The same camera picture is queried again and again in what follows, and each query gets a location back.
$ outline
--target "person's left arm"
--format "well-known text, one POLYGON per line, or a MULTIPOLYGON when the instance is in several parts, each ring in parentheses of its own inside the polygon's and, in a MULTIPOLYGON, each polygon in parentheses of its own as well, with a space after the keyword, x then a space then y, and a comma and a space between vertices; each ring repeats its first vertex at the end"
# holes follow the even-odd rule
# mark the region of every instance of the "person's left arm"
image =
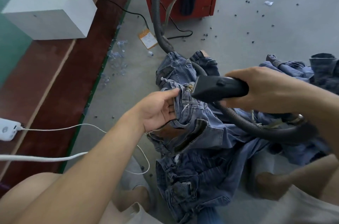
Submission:
POLYGON ((173 98, 178 93, 154 92, 142 99, 14 223, 98 223, 142 134, 175 118, 173 98))

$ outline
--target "pile of jeans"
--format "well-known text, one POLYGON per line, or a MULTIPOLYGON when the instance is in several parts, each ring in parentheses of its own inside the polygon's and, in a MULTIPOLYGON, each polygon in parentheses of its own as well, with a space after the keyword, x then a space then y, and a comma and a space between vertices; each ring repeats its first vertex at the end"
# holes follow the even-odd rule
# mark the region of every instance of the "pile of jeans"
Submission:
MULTIPOLYGON (((174 99, 176 119, 167 125, 182 132, 172 138, 149 132, 148 139, 161 153, 156 161, 157 183, 162 197, 177 223, 187 223, 205 207, 227 205, 239 185, 246 161, 269 147, 271 153, 281 153, 291 163, 305 165, 329 152, 321 138, 297 146, 272 143, 244 132, 231 124, 213 106, 191 97, 196 81, 192 61, 207 75, 219 76, 216 60, 197 51, 190 59, 176 52, 167 54, 156 72, 156 85, 162 90, 179 88, 174 99)), ((338 60, 331 54, 317 54, 311 66, 300 61, 282 62, 268 55, 260 64, 339 94, 338 60)), ((251 120, 252 114, 240 109, 237 113, 251 120)), ((271 115, 254 112, 257 123, 268 125, 276 121, 271 115)))

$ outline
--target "vacuum hose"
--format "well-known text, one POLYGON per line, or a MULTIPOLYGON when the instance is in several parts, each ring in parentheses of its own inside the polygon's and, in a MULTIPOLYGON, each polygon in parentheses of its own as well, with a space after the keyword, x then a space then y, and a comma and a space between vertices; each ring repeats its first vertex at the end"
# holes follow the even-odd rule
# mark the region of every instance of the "vacuum hose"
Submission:
MULTIPOLYGON (((151 10, 153 15, 154 32, 159 46, 165 51, 165 53, 173 52, 173 46, 163 36, 163 29, 160 20, 160 0, 152 0, 151 10)), ((201 68, 198 64, 192 62, 192 66, 196 70, 198 76, 207 76, 204 69, 201 68)), ((309 122, 303 122, 298 126, 287 129, 263 128, 256 125, 255 123, 248 121, 247 119, 244 119, 243 117, 238 115, 234 109, 223 107, 220 102, 215 102, 213 105, 215 105, 224 115, 228 116, 230 122, 235 124, 237 127, 241 128, 242 130, 248 132, 253 136, 272 142, 283 144, 298 144, 308 141, 315 137, 316 134, 318 134, 316 127, 311 125, 309 122)))

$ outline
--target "gray floor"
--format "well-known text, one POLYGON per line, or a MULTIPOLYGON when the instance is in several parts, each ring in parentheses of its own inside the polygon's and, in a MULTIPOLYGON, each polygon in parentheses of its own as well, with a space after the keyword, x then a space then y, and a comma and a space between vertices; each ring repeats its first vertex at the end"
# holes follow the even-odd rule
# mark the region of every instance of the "gray floor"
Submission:
MULTIPOLYGON (((221 73, 258 65, 265 60, 267 54, 275 54, 282 60, 308 62, 308 58, 316 53, 336 54, 339 47, 338 1, 250 0, 248 4, 245 0, 217 0, 214 16, 201 21, 179 23, 183 29, 194 31, 186 42, 181 39, 171 42, 174 48, 185 56, 190 56, 200 49, 206 50, 212 58, 217 59, 221 73), (264 4, 265 1, 274 3, 269 7, 264 4), (209 33, 205 41, 201 41, 203 33, 209 33)), ((145 0, 132 0, 128 9, 143 14, 151 24, 145 0)), ((141 18, 129 14, 125 16, 118 40, 128 40, 125 53, 127 73, 125 76, 112 77, 104 90, 95 92, 84 123, 108 130, 126 110, 148 93, 158 90, 155 85, 155 71, 164 57, 164 52, 159 46, 155 46, 151 49, 154 57, 147 57, 148 50, 137 36, 144 28, 141 18)), ((167 36, 178 33, 172 26, 167 32, 167 36)), ((104 73, 112 76, 113 70, 107 65, 104 73)), ((72 154, 90 150, 102 136, 99 130, 83 126, 72 154)), ((159 158, 159 154, 146 137, 142 137, 139 145, 151 162, 150 173, 154 174, 155 160, 159 158)), ((134 155, 140 164, 146 166, 146 161, 138 149, 134 155)), ((74 162, 68 162, 67 168, 74 162)), ((295 166, 278 157, 276 173, 293 168, 295 166)), ((155 176, 146 174, 145 178, 157 195, 158 208, 155 217, 165 224, 174 223, 165 202, 157 192, 155 176)), ((225 223, 258 223, 272 205, 274 204, 270 201, 250 197, 242 182, 231 204, 218 210, 225 223)))

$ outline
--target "black handheld tool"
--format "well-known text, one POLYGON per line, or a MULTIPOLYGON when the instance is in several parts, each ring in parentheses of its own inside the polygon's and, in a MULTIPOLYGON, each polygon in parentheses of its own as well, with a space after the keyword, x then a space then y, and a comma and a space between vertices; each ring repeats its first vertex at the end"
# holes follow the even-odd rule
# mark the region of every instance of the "black handheld tool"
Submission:
POLYGON ((222 98, 242 97, 248 94, 246 82, 219 76, 199 76, 195 82, 192 97, 202 102, 211 103, 222 98))

